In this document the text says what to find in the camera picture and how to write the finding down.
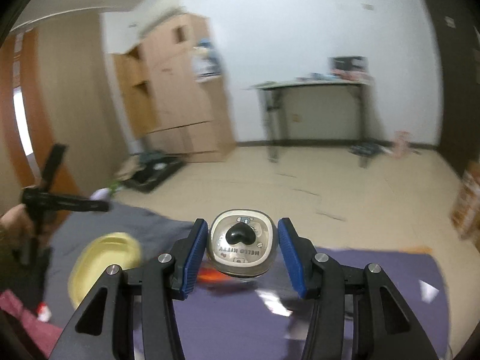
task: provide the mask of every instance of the floor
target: floor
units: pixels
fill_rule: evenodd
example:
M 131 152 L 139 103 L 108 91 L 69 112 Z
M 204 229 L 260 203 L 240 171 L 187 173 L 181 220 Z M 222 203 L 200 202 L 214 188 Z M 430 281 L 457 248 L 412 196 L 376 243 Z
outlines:
M 480 320 L 480 253 L 459 240 L 448 214 L 459 180 L 435 151 L 402 159 L 382 155 L 367 169 L 344 148 L 237 148 L 224 163 L 189 164 L 150 194 L 116 198 L 173 219 L 251 208 L 274 222 L 291 218 L 315 245 L 399 250 L 428 246 L 447 285 L 451 347 L 456 354 Z

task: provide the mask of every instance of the person's hand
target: person's hand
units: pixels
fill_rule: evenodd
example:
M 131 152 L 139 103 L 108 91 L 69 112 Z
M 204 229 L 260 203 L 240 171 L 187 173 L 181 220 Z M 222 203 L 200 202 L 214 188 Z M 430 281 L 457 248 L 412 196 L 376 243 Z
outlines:
M 0 218 L 0 225 L 3 227 L 4 237 L 12 249 L 20 248 L 20 245 L 28 237 L 33 237 L 34 235 L 34 224 L 28 216 L 24 204 L 19 204 L 9 209 Z

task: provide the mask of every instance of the desk leg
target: desk leg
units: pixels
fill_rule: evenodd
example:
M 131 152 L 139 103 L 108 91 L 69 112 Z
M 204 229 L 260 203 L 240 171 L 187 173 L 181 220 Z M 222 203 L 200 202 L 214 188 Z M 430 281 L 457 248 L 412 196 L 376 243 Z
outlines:
M 285 109 L 285 103 L 283 101 L 285 95 L 285 89 L 279 89 L 275 94 L 274 105 L 278 117 L 278 144 L 285 146 L 285 143 L 289 140 L 289 124 L 287 121 L 287 111 Z
M 273 97 L 275 96 L 275 91 L 272 92 L 273 93 L 260 90 L 260 98 L 263 105 L 263 123 L 267 133 L 268 160 L 270 162 L 278 162 L 278 147 L 275 146 L 275 131 L 272 116 L 272 112 L 274 111 Z
M 367 138 L 367 116 L 365 111 L 365 88 L 361 84 L 358 86 L 358 110 L 359 110 L 359 119 L 360 119 L 360 134 L 359 142 L 365 142 Z
M 359 132 L 359 138 L 358 138 L 358 143 L 362 144 L 366 141 L 367 139 L 367 116 L 366 116 L 366 104 L 365 104 L 365 86 L 363 84 L 360 84 L 358 86 L 358 117 L 360 119 L 360 132 Z M 366 168 L 368 165 L 368 159 L 369 157 L 361 156 L 360 157 L 360 164 L 359 166 L 361 168 Z

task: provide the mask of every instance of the pink fabric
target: pink fabric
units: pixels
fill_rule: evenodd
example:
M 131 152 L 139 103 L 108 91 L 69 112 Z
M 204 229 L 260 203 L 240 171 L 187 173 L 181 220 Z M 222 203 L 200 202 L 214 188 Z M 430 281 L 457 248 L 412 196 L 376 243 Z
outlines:
M 57 343 L 62 329 L 46 322 L 37 320 L 29 310 L 9 289 L 0 295 L 0 308 L 20 321 L 25 332 L 35 342 L 46 358 L 49 358 L 53 347 Z

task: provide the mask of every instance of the yellow plastic lid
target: yellow plastic lid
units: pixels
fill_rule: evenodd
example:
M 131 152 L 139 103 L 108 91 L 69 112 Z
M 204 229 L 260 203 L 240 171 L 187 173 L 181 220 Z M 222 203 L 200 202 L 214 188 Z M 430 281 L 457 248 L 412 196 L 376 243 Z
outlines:
M 142 260 L 138 241 L 127 233 L 111 233 L 92 241 L 77 259 L 68 279 L 68 294 L 76 309 L 108 266 L 136 268 Z

